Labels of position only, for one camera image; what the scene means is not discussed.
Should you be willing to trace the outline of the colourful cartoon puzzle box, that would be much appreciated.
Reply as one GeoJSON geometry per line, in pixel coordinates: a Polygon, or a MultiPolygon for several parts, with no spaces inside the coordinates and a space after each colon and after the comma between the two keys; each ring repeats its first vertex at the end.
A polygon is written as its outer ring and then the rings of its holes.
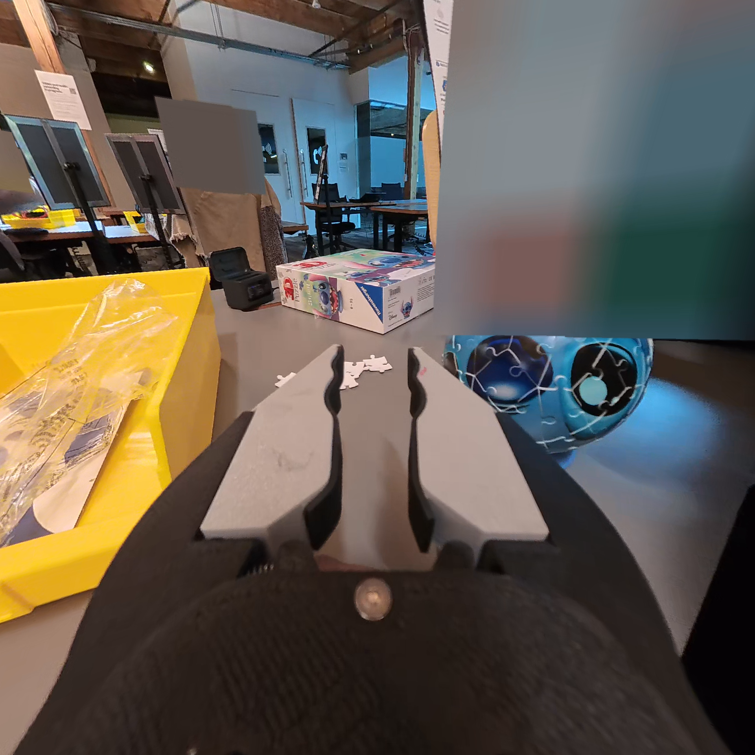
{"type": "Polygon", "coordinates": [[[385,335],[433,308],[434,256],[356,249],[278,265],[282,305],[385,335]]]}

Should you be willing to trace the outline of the black hard case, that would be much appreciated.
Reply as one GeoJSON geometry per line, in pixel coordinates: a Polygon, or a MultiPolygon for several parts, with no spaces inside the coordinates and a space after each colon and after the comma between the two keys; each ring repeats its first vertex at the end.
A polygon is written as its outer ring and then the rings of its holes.
{"type": "Polygon", "coordinates": [[[249,312],[274,300],[271,278],[266,271],[250,268],[242,247],[216,250],[208,258],[210,288],[223,289],[231,309],[249,312]]]}

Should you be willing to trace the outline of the clear plastic bag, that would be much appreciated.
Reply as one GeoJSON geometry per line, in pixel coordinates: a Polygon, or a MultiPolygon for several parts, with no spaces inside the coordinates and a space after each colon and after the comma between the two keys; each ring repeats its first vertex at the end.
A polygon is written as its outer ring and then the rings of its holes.
{"type": "Polygon", "coordinates": [[[80,429],[153,392],[179,332],[162,298],[128,278],[91,300],[59,350],[5,393],[1,544],[80,429]]]}

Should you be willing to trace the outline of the dark screen on stand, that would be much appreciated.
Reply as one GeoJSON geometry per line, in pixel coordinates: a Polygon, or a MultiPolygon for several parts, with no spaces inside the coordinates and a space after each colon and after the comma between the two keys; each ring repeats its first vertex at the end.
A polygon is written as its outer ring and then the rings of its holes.
{"type": "Polygon", "coordinates": [[[100,275],[115,274],[116,258],[98,228],[95,208],[111,205],[103,178],[79,125],[45,118],[4,115],[47,206],[79,209],[90,231],[90,255],[100,275]]]}
{"type": "Polygon", "coordinates": [[[168,267],[184,268],[183,258],[165,234],[161,216],[184,215],[186,210],[158,137],[106,134],[105,138],[134,196],[137,211],[143,218],[152,219],[168,267]]]}

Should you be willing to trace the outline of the yellow plastic bin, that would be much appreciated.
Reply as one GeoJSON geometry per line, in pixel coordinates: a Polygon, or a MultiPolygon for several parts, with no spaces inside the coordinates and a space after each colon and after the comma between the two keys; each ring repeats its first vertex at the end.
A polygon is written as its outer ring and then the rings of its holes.
{"type": "MultiPolygon", "coordinates": [[[[127,278],[2,284],[2,392],[58,351],[90,300],[127,278]]],[[[166,372],[127,412],[77,526],[2,548],[2,623],[96,588],[141,516],[212,440],[221,350],[208,270],[134,278],[178,319],[166,372]]]]}

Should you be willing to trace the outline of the printed paper booklet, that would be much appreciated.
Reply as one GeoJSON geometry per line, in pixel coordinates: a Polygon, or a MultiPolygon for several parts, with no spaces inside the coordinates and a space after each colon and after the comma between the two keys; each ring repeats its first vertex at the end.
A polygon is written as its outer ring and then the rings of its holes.
{"type": "Polygon", "coordinates": [[[3,547],[75,528],[129,407],[121,405],[80,429],[36,499],[2,535],[3,547]]]}

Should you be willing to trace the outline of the white wall notice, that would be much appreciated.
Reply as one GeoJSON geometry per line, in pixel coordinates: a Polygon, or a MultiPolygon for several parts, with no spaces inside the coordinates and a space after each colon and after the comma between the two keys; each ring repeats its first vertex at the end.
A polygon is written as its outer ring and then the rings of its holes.
{"type": "Polygon", "coordinates": [[[89,131],[88,114],[73,76],[41,70],[35,75],[53,120],[75,123],[82,131],[89,131]]]}

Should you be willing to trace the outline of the black office chair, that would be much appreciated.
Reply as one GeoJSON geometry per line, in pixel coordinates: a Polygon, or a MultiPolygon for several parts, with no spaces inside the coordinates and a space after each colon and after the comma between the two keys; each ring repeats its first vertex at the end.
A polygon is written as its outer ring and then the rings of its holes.
{"type": "Polygon", "coordinates": [[[346,203],[345,197],[338,195],[336,184],[322,186],[319,202],[324,209],[315,211],[316,243],[319,256],[340,253],[353,246],[344,241],[345,235],[356,230],[356,225],[350,220],[350,210],[341,207],[346,203]]]}

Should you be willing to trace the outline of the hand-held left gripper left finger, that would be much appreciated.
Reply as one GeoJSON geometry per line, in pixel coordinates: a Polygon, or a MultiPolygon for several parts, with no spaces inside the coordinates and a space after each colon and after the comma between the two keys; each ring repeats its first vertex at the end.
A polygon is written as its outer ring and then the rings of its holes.
{"type": "Polygon", "coordinates": [[[201,524],[205,539],[323,547],[342,511],[343,378],[344,347],[332,345],[255,407],[201,524]]]}

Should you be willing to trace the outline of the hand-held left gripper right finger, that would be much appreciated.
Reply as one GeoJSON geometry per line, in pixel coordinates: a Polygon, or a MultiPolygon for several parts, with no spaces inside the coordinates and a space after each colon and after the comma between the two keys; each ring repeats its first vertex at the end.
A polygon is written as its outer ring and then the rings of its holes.
{"type": "Polygon", "coordinates": [[[420,347],[407,359],[409,522],[420,552],[545,542],[549,528],[495,410],[420,347]]]}

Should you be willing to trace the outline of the blue cartoon puzzle ball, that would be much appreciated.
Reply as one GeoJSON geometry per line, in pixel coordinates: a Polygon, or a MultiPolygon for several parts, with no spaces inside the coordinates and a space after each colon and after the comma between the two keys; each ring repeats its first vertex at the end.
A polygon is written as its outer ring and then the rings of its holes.
{"type": "Polygon", "coordinates": [[[451,335],[442,362],[543,450],[568,457],[635,411],[654,345],[648,338],[451,335]]]}

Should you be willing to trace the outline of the white instruction sheet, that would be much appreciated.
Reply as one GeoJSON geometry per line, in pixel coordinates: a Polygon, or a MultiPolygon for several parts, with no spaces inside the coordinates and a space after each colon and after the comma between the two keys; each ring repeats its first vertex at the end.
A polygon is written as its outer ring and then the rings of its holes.
{"type": "Polygon", "coordinates": [[[445,115],[453,1],[423,1],[427,48],[439,120],[445,115]]]}

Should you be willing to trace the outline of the wooden office table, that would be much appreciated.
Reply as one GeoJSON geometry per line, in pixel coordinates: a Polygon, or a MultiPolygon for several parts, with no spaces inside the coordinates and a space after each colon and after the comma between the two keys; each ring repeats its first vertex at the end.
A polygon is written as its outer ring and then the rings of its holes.
{"type": "Polygon", "coordinates": [[[373,209],[380,205],[380,200],[336,203],[300,202],[303,209],[314,213],[313,251],[318,256],[323,256],[355,249],[353,245],[343,240],[344,234],[355,229],[355,225],[350,221],[350,215],[358,210],[373,209]]]}
{"type": "Polygon", "coordinates": [[[388,250],[389,228],[393,227],[393,247],[401,253],[404,231],[420,220],[429,221],[427,200],[401,200],[395,202],[372,203],[368,206],[372,213],[373,249],[388,250]]]}

